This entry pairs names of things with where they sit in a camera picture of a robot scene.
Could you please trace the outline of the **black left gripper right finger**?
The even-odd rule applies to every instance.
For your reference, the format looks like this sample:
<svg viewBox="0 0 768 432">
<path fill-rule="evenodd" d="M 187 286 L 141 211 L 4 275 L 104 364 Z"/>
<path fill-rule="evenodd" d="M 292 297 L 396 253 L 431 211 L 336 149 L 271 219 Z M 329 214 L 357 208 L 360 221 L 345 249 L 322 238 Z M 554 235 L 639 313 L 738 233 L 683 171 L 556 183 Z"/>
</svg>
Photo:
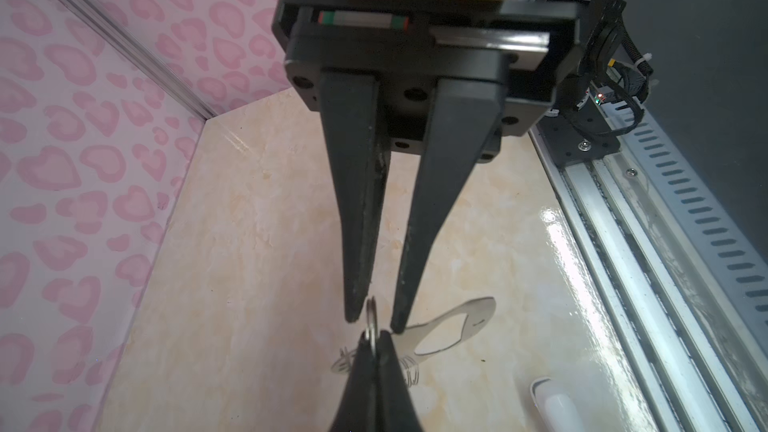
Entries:
<svg viewBox="0 0 768 432">
<path fill-rule="evenodd" d="M 388 331 L 376 342 L 376 393 L 377 431 L 423 431 Z"/>
</svg>

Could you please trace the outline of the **white stapler right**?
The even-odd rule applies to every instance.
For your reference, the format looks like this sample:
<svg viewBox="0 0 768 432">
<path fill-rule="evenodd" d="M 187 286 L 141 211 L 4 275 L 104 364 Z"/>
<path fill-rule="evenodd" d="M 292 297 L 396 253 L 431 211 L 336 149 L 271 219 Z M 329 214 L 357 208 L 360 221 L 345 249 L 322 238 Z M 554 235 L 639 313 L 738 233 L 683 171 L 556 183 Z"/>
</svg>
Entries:
<svg viewBox="0 0 768 432">
<path fill-rule="evenodd" d="M 583 420 L 565 389 L 549 377 L 534 380 L 532 400 L 549 432 L 585 432 Z"/>
</svg>

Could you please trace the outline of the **aluminium corner frame post right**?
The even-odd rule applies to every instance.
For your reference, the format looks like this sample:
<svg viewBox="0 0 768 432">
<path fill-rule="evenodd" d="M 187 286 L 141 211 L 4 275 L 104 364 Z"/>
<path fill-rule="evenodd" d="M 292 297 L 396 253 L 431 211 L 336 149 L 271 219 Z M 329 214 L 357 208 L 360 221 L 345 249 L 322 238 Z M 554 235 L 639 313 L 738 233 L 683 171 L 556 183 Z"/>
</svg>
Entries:
<svg viewBox="0 0 768 432">
<path fill-rule="evenodd" d="M 215 111 L 156 54 L 120 25 L 96 0 L 58 0 L 189 112 L 206 121 Z"/>
</svg>

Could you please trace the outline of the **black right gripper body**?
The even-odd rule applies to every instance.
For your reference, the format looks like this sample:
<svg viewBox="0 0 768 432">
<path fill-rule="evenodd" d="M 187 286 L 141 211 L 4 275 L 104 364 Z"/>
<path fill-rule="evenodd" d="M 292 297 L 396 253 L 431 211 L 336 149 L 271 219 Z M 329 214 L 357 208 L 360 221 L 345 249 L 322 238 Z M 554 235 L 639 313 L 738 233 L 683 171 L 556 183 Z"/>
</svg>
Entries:
<svg viewBox="0 0 768 432">
<path fill-rule="evenodd" d="M 417 154 L 438 83 L 503 91 L 496 132 L 521 137 L 584 53 L 585 9 L 515 0 L 278 0 L 272 31 L 311 111 L 328 72 L 373 77 L 394 149 Z"/>
</svg>

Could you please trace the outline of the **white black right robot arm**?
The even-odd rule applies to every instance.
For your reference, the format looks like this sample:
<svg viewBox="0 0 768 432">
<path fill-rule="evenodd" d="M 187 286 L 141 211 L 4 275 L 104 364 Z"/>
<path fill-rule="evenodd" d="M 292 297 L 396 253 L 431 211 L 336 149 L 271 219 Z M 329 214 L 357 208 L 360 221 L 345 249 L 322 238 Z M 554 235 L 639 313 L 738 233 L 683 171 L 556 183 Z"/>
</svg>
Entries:
<svg viewBox="0 0 768 432">
<path fill-rule="evenodd" d="M 319 114 L 341 221 L 344 316 L 368 295 L 393 152 L 419 168 L 391 329 L 409 319 L 434 241 L 473 168 L 546 112 L 601 89 L 635 122 L 652 76 L 625 0 L 277 0 L 288 81 Z"/>
</svg>

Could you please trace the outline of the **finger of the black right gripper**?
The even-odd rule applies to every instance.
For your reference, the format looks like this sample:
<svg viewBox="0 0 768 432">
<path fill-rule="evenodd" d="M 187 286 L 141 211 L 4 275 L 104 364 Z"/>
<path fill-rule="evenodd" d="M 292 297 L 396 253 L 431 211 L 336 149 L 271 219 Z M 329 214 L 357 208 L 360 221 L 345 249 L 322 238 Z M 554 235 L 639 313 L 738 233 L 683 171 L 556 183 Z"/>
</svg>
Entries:
<svg viewBox="0 0 768 432">
<path fill-rule="evenodd" d="M 375 262 L 390 139 L 375 77 L 324 72 L 318 99 L 341 223 L 344 317 L 354 323 L 363 311 Z"/>
<path fill-rule="evenodd" d="M 502 116 L 505 87 L 441 79 L 426 124 L 390 328 L 409 320 L 434 241 Z"/>
</svg>

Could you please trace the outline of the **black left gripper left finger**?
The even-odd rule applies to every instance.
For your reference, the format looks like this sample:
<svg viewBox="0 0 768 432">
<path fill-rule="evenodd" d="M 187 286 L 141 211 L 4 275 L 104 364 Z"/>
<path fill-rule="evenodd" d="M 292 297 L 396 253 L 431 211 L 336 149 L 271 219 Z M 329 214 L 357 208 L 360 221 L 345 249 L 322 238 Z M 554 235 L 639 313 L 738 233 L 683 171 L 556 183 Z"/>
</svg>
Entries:
<svg viewBox="0 0 768 432">
<path fill-rule="evenodd" d="M 375 355 L 369 339 L 363 333 L 330 431 L 376 430 L 376 375 Z"/>
</svg>

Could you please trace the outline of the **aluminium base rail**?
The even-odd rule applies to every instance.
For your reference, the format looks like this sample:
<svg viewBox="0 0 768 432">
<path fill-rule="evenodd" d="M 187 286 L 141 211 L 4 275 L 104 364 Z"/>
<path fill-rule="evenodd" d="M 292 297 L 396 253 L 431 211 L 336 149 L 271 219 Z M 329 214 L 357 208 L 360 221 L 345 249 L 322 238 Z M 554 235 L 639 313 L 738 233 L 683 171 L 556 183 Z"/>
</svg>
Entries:
<svg viewBox="0 0 768 432">
<path fill-rule="evenodd" d="M 577 118 L 532 139 L 654 424 L 765 430 L 765 260 L 651 115 Z"/>
</svg>

